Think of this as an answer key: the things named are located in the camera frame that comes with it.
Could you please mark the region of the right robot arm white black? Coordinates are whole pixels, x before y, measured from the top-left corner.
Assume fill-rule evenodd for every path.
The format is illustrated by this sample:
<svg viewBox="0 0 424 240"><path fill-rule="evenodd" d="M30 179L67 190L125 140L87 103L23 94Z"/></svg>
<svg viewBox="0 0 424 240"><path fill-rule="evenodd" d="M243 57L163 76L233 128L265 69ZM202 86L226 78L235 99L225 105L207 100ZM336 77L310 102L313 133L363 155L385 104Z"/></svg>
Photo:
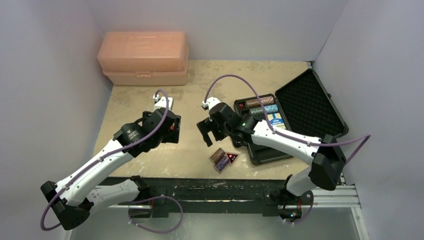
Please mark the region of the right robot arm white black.
<svg viewBox="0 0 424 240"><path fill-rule="evenodd" d="M265 146L308 165L308 168L285 180L280 191L284 202L292 204L315 188L327 191L336 189L347 160L333 136L319 138L273 128L265 120L257 120L249 114L237 115L230 106L214 97L201 106L209 116L198 122L197 127L207 146L213 144L208 135L212 133L216 141L230 137L244 145Z"/></svg>

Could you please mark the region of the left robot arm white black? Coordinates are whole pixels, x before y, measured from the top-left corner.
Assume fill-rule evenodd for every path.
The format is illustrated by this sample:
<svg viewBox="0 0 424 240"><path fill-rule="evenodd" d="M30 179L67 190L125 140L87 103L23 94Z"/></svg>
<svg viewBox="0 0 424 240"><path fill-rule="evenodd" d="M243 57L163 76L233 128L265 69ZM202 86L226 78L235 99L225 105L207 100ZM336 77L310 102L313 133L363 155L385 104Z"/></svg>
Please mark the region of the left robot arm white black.
<svg viewBox="0 0 424 240"><path fill-rule="evenodd" d="M72 230L101 209L117 204L142 205L169 199L164 193L153 196L150 186L139 175L114 185L101 183L117 168L161 143L179 141L181 116L167 108L145 111L142 118L124 124L106 146L70 176L46 181L41 192L48 201L40 228Z"/></svg>

